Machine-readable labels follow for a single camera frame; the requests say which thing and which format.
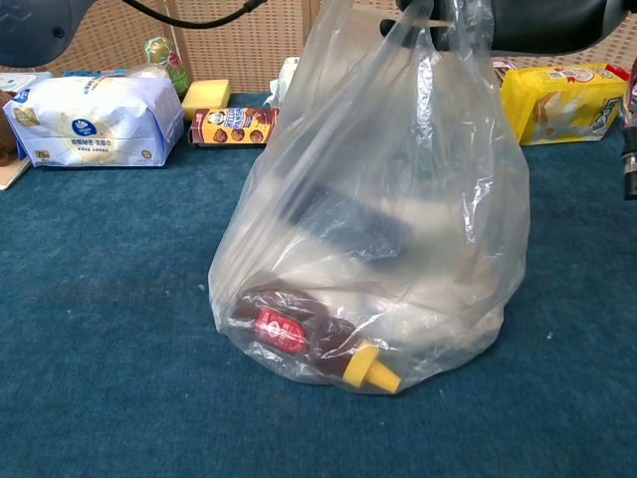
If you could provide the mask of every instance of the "black cable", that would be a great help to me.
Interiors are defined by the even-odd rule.
[[[263,3],[266,3],[268,0],[248,0],[239,10],[232,12],[226,17],[209,22],[187,22],[185,20],[179,20],[177,18],[172,18],[168,15],[164,15],[163,13],[159,13],[156,10],[146,7],[144,4],[137,2],[136,0],[121,1],[124,2],[126,5],[134,8],[135,10],[154,18],[155,20],[159,20],[160,22],[172,25],[173,27],[187,28],[190,30],[205,30],[208,28],[222,27],[230,22],[233,22],[246,13],[252,12],[255,8]]]

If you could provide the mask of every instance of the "yellow sponge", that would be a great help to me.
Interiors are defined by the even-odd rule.
[[[195,110],[200,108],[226,108],[230,98],[228,80],[204,80],[193,82],[181,102],[186,120],[192,121]]]

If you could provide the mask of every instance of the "red label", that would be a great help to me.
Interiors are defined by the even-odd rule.
[[[259,311],[255,332],[261,342],[288,354],[302,351],[308,343],[297,321],[265,307]]]

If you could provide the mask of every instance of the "sauce bottle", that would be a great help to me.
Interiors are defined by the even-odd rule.
[[[378,360],[380,348],[323,303],[277,280],[240,293],[231,327],[274,347],[321,374],[356,388],[372,383],[396,393],[401,379]]]

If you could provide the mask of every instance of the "yellow bottle cap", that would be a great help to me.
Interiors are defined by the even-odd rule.
[[[356,388],[368,381],[389,393],[396,393],[401,378],[377,360],[379,353],[377,346],[364,341],[349,361],[342,379]]]

